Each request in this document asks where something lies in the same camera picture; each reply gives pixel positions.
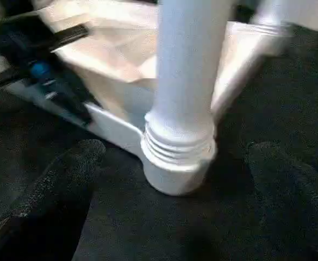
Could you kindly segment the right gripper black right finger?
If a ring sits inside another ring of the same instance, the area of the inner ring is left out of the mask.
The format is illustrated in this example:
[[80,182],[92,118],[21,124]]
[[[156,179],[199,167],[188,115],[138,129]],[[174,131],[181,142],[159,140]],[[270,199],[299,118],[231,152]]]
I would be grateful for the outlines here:
[[269,242],[287,259],[318,260],[318,172],[272,142],[250,145],[246,162]]

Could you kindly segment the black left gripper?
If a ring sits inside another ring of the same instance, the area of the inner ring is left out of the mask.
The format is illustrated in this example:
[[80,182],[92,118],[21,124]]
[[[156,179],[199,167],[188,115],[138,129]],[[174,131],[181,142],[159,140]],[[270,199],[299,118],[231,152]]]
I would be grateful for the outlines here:
[[83,125],[92,122],[86,103],[99,105],[78,77],[65,76],[66,66],[54,50],[89,36],[84,24],[58,31],[41,19],[0,21],[0,56],[9,68],[0,73],[0,88],[28,78],[39,83],[45,99],[62,107]]

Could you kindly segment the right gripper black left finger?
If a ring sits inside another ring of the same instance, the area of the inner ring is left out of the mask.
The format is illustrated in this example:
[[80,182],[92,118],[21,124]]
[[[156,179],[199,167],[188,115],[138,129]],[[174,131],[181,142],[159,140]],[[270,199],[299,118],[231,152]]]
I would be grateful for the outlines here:
[[99,179],[104,144],[57,156],[0,217],[0,260],[72,260]]

